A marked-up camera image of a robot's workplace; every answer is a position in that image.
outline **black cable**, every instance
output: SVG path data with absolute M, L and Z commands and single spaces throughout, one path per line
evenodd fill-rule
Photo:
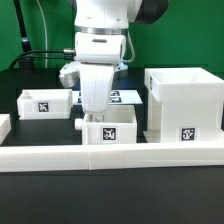
M 29 55 L 29 54 L 46 54 L 46 53 L 63 54 L 64 50 L 34 50 L 34 51 L 27 51 L 27 52 L 24 52 L 24 53 L 20 54 L 18 56 L 18 58 L 26 56 L 26 55 Z
M 20 35 L 22 38 L 21 44 L 22 44 L 23 52 L 31 51 L 31 44 L 27 37 L 25 23 L 23 20 L 23 14 L 22 14 L 19 0 L 14 0 L 14 5 L 15 5 L 17 19 L 18 19 L 19 28 L 20 28 Z
M 22 57 L 17 57 L 9 66 L 9 69 L 13 69 L 14 66 L 16 65 L 16 63 L 19 61 L 19 60 L 22 60 L 22 59 L 30 59 L 30 58 L 37 58 L 37 59 L 60 59 L 60 60 L 71 60 L 73 61 L 73 57 L 69 57 L 69 56 L 66 56 L 66 57 L 40 57 L 40 56 L 22 56 Z

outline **green wall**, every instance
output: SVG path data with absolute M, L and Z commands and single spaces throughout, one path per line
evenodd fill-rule
M 44 29 L 35 0 L 20 0 L 33 49 L 44 49 Z M 67 0 L 40 0 L 46 14 L 49 48 L 73 47 L 74 13 Z M 0 70 L 19 55 L 20 35 L 12 0 L 0 2 Z M 153 25 L 131 24 L 135 67 L 200 66 L 224 78 L 224 1 L 170 0 Z M 60 68 L 64 61 L 51 61 Z M 37 66 L 43 67 L 44 61 Z

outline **white box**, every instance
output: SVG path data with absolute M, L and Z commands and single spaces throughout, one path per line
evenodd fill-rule
M 72 108 L 72 90 L 23 90 L 17 106 L 20 120 L 67 119 Z
M 76 120 L 76 129 L 82 130 L 83 145 L 136 143 L 137 121 L 134 106 L 109 105 L 103 122 L 90 120 L 89 115 L 85 115 L 83 121 Z
M 10 115 L 0 114 L 0 145 L 11 130 Z
M 146 69 L 149 142 L 220 138 L 224 81 L 201 68 Z

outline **black table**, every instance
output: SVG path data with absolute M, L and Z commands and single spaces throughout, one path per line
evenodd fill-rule
M 137 88 L 146 103 L 144 72 L 134 70 L 130 71 L 133 76 L 130 75 L 129 82 L 127 74 L 118 75 L 113 88 Z M 72 119 L 53 123 L 19 121 L 15 100 L 23 88 L 61 86 L 54 69 L 0 73 L 0 113 L 10 113 L 13 126 L 5 146 L 66 145 L 81 141 Z M 145 109 L 139 108 L 143 120 Z M 224 168 L 0 173 L 0 223 L 222 224 Z

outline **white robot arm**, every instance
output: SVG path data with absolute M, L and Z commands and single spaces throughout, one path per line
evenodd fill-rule
M 106 111 L 114 72 L 126 51 L 129 22 L 146 19 L 152 23 L 166 11 L 168 2 L 70 0 L 77 10 L 75 50 L 80 63 L 82 106 L 93 121 L 101 121 Z M 150 13 L 144 6 L 150 7 Z

